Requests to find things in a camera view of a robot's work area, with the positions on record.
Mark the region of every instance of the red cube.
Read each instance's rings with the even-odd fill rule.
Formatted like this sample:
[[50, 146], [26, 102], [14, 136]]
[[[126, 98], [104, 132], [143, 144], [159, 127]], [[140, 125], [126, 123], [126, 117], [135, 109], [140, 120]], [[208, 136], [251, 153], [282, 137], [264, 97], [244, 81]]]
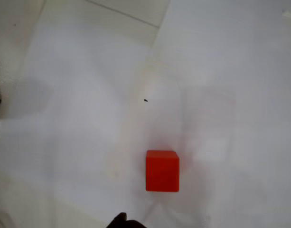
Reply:
[[147, 151], [146, 191], [179, 191], [179, 157], [174, 151]]

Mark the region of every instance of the white floor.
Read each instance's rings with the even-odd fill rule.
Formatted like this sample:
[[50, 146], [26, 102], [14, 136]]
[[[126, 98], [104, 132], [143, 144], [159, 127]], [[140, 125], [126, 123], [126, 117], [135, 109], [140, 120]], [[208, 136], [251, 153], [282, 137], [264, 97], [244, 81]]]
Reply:
[[[174, 0], [160, 24], [146, 10], [164, 1], [92, 1], [48, 1], [34, 29], [0, 132], [0, 207], [19, 227], [126, 211], [148, 227], [291, 228], [289, 2]], [[153, 148], [178, 152], [179, 193], [145, 191]]]

